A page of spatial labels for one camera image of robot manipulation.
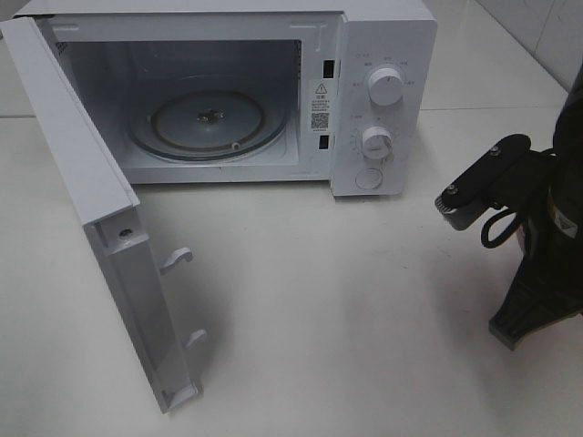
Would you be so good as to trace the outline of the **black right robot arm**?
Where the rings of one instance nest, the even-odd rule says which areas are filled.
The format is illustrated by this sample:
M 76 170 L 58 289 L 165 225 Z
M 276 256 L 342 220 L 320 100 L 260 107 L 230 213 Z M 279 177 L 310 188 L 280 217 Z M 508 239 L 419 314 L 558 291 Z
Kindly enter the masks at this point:
M 552 137 L 557 159 L 521 224 L 523 258 L 489 331 L 515 350 L 528 335 L 582 312 L 582 74 Z

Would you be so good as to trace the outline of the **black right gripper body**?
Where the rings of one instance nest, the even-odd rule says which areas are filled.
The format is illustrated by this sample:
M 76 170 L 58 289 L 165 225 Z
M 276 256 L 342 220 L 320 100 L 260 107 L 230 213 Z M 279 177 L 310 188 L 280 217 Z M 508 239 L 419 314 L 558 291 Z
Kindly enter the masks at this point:
M 524 258 L 496 328 L 543 328 L 582 312 L 582 154 L 558 170 L 527 216 Z

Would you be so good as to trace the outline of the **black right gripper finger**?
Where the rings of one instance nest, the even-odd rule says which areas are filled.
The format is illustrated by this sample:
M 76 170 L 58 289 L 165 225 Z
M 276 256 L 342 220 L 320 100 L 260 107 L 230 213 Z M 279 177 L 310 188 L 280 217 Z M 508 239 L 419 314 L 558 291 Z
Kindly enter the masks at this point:
M 507 349 L 514 351 L 526 337 L 555 323 L 551 320 L 501 320 L 494 317 L 488 322 L 488 330 Z

